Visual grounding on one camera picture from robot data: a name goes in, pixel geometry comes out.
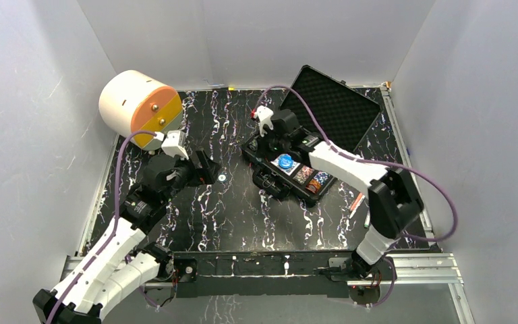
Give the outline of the black poker chip case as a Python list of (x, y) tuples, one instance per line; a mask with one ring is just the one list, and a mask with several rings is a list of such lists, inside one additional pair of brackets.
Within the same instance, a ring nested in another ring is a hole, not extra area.
[[(333, 143), (349, 153), (356, 150), (381, 112), (376, 101), (309, 65), (300, 69), (291, 87), (292, 92), (272, 110), (294, 112), (300, 124), (311, 132), (316, 132), (315, 125), (319, 124)], [(267, 107), (259, 102), (255, 108), (259, 106)], [(259, 139), (258, 130), (241, 145), (241, 151), (252, 166), (255, 186), (274, 198), (283, 200), (292, 195), (312, 206), (335, 182), (335, 177), (312, 169), (295, 157), (293, 160), (300, 166), (292, 175), (284, 174), (271, 163), (277, 157), (265, 157), (259, 151)]]

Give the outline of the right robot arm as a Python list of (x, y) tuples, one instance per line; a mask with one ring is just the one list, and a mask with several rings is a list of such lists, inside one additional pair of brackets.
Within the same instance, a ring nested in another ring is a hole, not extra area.
[(295, 153), (304, 165), (327, 173), (362, 193), (369, 203), (370, 226), (352, 256), (353, 272), (371, 279), (379, 260), (424, 210), (410, 168), (386, 161), (365, 160), (338, 147), (316, 124), (315, 142), (290, 110), (259, 106), (252, 112), (258, 123), (259, 151), (265, 156)]

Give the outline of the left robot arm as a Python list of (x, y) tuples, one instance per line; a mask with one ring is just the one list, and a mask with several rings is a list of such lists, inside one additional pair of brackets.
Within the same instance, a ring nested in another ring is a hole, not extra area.
[(115, 210), (102, 238), (51, 290), (41, 289), (33, 305), (41, 323), (101, 323), (147, 281), (175, 274), (173, 253), (151, 242), (129, 263), (126, 256), (158, 225), (169, 202), (184, 188), (215, 183), (222, 167), (204, 150), (189, 159), (154, 156)]

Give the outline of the blue card deck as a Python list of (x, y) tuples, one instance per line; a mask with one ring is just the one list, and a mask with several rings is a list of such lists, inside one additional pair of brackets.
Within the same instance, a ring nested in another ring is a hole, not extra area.
[(281, 154), (271, 163), (284, 174), (290, 176), (300, 166), (289, 154)]

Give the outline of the red marker pen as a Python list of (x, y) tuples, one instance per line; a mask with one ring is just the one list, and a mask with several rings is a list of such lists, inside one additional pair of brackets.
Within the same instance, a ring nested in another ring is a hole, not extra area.
[(349, 208), (349, 218), (352, 218), (356, 211), (359, 209), (360, 205), (363, 203), (365, 199), (365, 196), (362, 194), (362, 193), (359, 193), (357, 195), (357, 197), (355, 198), (355, 200), (353, 201), (353, 203), (351, 204), (350, 208)]

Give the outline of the black front mounting bar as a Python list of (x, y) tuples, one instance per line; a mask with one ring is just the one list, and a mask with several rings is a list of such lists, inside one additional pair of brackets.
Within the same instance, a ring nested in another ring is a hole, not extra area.
[(353, 274), (348, 251), (177, 252), (179, 297), (325, 295), (379, 299), (377, 275)]

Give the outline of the white cylindrical drawer box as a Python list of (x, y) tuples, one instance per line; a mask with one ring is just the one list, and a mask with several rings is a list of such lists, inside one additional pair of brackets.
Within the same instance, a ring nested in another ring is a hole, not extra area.
[(98, 109), (103, 121), (123, 137), (145, 130), (176, 132), (183, 120), (179, 93), (150, 76), (136, 70), (117, 74), (103, 88)]

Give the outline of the green marker pen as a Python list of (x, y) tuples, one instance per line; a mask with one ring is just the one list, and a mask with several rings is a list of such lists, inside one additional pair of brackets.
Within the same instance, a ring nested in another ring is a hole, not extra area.
[(366, 215), (365, 220), (364, 220), (364, 228), (365, 228), (365, 229), (368, 229), (368, 228), (369, 228), (369, 226), (370, 226), (370, 214), (368, 213), (368, 214)]

